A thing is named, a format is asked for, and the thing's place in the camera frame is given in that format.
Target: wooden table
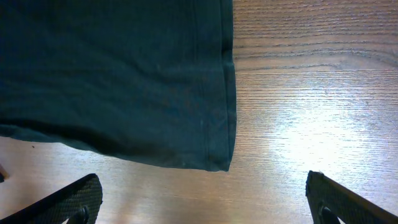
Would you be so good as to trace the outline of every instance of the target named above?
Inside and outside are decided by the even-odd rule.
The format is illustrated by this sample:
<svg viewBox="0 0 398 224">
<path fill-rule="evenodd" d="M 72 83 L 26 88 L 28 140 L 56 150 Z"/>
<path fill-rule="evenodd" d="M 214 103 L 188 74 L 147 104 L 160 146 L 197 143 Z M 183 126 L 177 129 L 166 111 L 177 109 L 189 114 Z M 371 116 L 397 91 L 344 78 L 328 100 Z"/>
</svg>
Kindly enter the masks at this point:
<svg viewBox="0 0 398 224">
<path fill-rule="evenodd" d="M 231 170 L 0 138 L 0 217 L 95 172 L 97 223 L 311 223 L 309 170 L 398 214 L 398 2 L 234 1 Z"/>
</svg>

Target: dark green cloth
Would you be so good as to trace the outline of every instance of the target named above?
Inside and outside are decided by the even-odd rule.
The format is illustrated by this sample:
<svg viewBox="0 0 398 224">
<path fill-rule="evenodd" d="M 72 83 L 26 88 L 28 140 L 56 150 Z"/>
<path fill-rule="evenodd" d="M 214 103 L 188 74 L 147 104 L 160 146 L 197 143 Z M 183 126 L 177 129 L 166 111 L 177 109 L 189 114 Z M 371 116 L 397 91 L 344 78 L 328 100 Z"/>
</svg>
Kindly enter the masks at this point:
<svg viewBox="0 0 398 224">
<path fill-rule="evenodd" d="M 0 0 L 0 135 L 228 170 L 232 0 Z"/>
</svg>

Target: black object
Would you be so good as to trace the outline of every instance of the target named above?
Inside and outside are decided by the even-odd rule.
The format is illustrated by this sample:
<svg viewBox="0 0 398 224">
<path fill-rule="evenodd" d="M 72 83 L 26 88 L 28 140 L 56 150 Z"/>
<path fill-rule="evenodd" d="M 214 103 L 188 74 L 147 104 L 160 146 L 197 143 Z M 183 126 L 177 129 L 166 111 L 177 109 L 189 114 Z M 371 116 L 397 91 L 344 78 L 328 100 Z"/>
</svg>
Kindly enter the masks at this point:
<svg viewBox="0 0 398 224">
<path fill-rule="evenodd" d="M 398 217 L 369 202 L 320 172 L 310 171 L 305 195 L 314 224 L 398 223 Z"/>
<path fill-rule="evenodd" d="M 0 0 L 0 135 L 228 170 L 232 0 Z"/>
<path fill-rule="evenodd" d="M 89 174 L 33 205 L 0 220 L 0 224 L 94 224 L 102 203 L 97 175 Z"/>
</svg>

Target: wooden surface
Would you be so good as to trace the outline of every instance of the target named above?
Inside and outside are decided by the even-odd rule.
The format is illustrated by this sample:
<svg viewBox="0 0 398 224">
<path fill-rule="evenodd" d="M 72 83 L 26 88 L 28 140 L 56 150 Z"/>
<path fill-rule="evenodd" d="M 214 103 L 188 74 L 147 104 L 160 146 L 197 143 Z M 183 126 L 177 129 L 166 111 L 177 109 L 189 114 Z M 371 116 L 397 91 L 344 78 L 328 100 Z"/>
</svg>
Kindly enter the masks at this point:
<svg viewBox="0 0 398 224">
<path fill-rule="evenodd" d="M 310 169 L 398 215 L 397 9 L 395 0 L 234 1 L 230 172 L 0 138 L 11 175 L 0 184 L 0 218 L 95 172 L 104 188 L 97 223 L 311 223 Z"/>
</svg>

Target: cloth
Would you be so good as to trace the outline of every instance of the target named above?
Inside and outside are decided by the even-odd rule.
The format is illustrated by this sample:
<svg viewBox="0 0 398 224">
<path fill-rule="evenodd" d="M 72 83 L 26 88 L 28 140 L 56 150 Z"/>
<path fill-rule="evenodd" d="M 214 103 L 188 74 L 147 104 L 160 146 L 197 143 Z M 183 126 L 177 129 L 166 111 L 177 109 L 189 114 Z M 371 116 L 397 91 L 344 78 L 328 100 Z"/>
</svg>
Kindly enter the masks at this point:
<svg viewBox="0 0 398 224">
<path fill-rule="evenodd" d="M 0 0 L 0 135 L 228 170 L 232 0 Z"/>
</svg>

